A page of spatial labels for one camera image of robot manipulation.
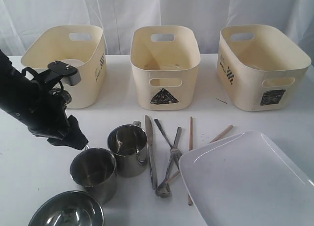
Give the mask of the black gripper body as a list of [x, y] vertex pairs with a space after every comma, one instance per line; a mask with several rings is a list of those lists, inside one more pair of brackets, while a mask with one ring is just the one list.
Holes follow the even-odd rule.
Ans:
[[63, 140], [69, 132], [65, 109], [70, 94], [61, 88], [40, 86], [17, 109], [17, 119], [35, 136]]

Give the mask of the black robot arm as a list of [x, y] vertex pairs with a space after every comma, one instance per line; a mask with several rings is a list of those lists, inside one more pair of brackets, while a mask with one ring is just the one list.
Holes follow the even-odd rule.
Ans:
[[55, 60], [41, 73], [31, 67], [18, 71], [9, 57], [1, 53], [0, 108], [51, 145], [83, 150], [88, 139], [78, 120], [66, 115], [72, 98], [64, 89], [63, 79], [70, 86], [77, 85], [81, 81], [79, 70]]

